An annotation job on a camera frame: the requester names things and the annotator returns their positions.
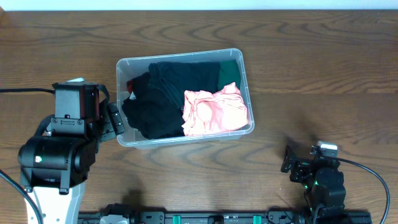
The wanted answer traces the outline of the green garment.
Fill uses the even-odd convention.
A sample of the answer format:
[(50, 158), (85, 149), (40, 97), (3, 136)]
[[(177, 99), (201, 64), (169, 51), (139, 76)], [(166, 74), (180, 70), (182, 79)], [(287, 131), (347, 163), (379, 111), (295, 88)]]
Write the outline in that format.
[(240, 89), (241, 74), (237, 62), (235, 60), (220, 62), (218, 90), (222, 90), (224, 86), (231, 83), (235, 83), (236, 87)]

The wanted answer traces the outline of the dark teal shirt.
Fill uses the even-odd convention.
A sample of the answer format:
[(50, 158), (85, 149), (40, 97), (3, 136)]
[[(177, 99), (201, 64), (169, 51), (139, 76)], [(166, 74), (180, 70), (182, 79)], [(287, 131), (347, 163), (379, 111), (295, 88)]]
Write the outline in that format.
[(149, 86), (162, 91), (178, 109), (184, 106), (185, 91), (217, 91), (218, 62), (157, 62), (149, 65)]

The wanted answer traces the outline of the pink garment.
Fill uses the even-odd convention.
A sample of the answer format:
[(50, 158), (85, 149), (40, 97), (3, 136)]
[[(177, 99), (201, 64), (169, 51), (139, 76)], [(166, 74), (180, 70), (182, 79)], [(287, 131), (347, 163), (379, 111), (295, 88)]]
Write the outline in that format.
[(235, 82), (216, 93), (185, 91), (184, 135), (209, 135), (236, 131), (249, 123), (248, 108)]

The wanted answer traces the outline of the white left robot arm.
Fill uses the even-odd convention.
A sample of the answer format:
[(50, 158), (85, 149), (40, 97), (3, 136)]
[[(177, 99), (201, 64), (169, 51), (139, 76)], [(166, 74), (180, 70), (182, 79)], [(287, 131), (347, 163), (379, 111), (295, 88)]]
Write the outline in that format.
[(102, 142), (124, 132), (104, 85), (54, 83), (55, 112), (20, 148), (20, 185), (29, 223), (77, 223), (85, 182)]

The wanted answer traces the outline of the clear plastic storage bin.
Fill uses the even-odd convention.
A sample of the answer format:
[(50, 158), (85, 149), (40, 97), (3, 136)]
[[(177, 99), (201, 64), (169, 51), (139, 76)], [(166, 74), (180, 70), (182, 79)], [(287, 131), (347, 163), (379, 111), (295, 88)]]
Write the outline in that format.
[[(248, 109), (248, 124), (239, 130), (218, 133), (203, 136), (183, 136), (175, 138), (163, 139), (146, 139), (141, 132), (130, 127), (127, 123), (126, 115), (123, 113), (121, 106), (123, 101), (130, 97), (127, 90), (126, 82), (132, 78), (149, 70), (149, 65), (156, 62), (182, 62), (182, 63), (199, 63), (199, 62), (222, 62), (235, 60), (238, 64), (241, 85), (239, 87), (244, 104)], [(169, 55), (155, 55), (146, 57), (122, 58), (116, 64), (116, 86), (117, 86), (117, 106), (121, 119), (123, 120), (125, 132), (117, 136), (118, 143), (124, 147), (135, 147), (138, 149), (150, 149), (160, 146), (198, 143), (202, 141), (225, 141), (236, 140), (245, 134), (249, 134), (254, 130), (255, 122), (252, 112), (252, 103), (249, 94), (248, 81), (246, 76), (243, 53), (236, 48), (209, 50), (201, 52), (188, 52)]]

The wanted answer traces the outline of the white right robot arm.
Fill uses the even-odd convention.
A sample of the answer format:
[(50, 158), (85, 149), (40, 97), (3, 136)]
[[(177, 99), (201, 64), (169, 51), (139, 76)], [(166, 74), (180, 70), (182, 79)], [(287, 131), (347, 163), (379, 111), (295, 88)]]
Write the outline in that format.
[(300, 158), (286, 145), (280, 171), (289, 173), (290, 181), (304, 187), (307, 207), (293, 214), (292, 223), (361, 224), (371, 223), (369, 212), (345, 209), (344, 175), (338, 170), (338, 146), (318, 141), (312, 146), (312, 159)]

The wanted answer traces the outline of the red navy plaid shirt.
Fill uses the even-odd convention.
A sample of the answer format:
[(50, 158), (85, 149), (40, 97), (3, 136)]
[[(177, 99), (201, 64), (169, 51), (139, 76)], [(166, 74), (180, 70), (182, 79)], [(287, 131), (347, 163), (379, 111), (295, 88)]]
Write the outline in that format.
[(129, 81), (126, 82), (127, 91), (130, 94), (133, 92), (133, 84), (134, 84), (134, 80), (133, 79), (130, 79)]

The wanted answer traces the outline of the black garment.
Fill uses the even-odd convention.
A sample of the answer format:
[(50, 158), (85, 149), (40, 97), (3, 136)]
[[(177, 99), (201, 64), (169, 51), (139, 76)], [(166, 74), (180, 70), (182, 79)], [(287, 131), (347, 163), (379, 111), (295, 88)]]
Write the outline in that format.
[(183, 136), (182, 110), (176, 108), (164, 93), (149, 87), (150, 73), (133, 78), (135, 98), (127, 98), (121, 106), (130, 127), (147, 139)]

